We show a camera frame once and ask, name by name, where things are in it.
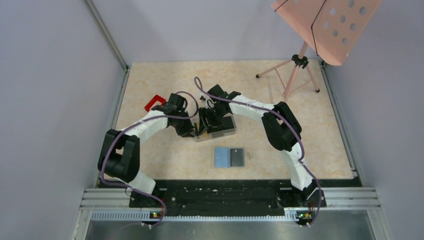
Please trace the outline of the clear plastic card box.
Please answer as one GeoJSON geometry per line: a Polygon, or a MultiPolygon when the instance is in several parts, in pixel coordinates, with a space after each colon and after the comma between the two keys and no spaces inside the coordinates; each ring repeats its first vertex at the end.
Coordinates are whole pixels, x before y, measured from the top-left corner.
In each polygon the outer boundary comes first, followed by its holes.
{"type": "Polygon", "coordinates": [[[191,123],[195,130],[194,141],[197,143],[234,135],[237,129],[232,115],[224,116],[218,126],[206,126],[205,122],[200,120],[200,118],[192,119],[191,123]]]}

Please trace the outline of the beige leather card holder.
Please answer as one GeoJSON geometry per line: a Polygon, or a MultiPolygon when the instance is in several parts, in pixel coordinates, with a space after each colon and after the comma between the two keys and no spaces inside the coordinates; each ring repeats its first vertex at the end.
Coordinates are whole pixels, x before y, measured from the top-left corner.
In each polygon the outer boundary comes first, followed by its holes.
{"type": "Polygon", "coordinates": [[[248,152],[242,147],[216,146],[212,150],[212,166],[216,169],[246,168],[248,152]]]}

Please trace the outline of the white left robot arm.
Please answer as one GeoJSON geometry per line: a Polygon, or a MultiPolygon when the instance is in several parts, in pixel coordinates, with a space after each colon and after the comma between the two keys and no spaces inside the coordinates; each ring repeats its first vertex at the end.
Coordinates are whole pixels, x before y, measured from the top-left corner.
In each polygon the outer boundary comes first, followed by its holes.
{"type": "Polygon", "coordinates": [[[140,167],[140,148],[159,131],[173,127],[182,138],[194,138],[196,131],[189,115],[185,91],[170,94],[163,104],[150,109],[146,116],[121,130],[106,132],[98,160],[101,181],[109,186],[124,187],[141,195],[141,200],[149,207],[158,203],[164,206],[156,182],[147,176],[140,167]]]}

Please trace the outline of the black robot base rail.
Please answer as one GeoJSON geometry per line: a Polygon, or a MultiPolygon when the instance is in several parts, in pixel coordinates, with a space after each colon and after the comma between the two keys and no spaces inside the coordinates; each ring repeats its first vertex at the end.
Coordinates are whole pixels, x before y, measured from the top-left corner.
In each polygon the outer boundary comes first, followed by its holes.
{"type": "Polygon", "coordinates": [[[128,189],[129,207],[151,209],[150,216],[266,217],[284,216],[289,208],[304,208],[311,218],[327,206],[316,183],[306,193],[286,179],[157,180],[153,199],[128,189]]]}

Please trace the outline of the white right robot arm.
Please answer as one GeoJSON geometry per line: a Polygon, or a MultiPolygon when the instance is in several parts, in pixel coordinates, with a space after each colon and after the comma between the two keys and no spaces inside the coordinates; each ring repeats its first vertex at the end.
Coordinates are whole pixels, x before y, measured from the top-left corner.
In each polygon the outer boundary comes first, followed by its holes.
{"type": "Polygon", "coordinates": [[[218,84],[209,91],[204,91],[201,85],[197,88],[213,99],[213,110],[217,114],[241,115],[263,124],[268,142],[281,152],[289,170],[291,186],[296,189],[293,200],[297,205],[307,206],[315,194],[320,201],[324,198],[320,181],[304,162],[302,127],[285,102],[263,103],[236,91],[228,94],[218,84]]]}

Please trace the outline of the black card stack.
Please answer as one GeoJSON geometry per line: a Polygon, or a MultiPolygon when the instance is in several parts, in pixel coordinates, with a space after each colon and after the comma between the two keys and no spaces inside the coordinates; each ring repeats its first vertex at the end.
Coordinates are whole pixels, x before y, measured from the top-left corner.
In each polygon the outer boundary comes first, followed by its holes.
{"type": "Polygon", "coordinates": [[[224,116],[220,120],[220,130],[221,131],[235,131],[236,125],[232,115],[224,116]]]}

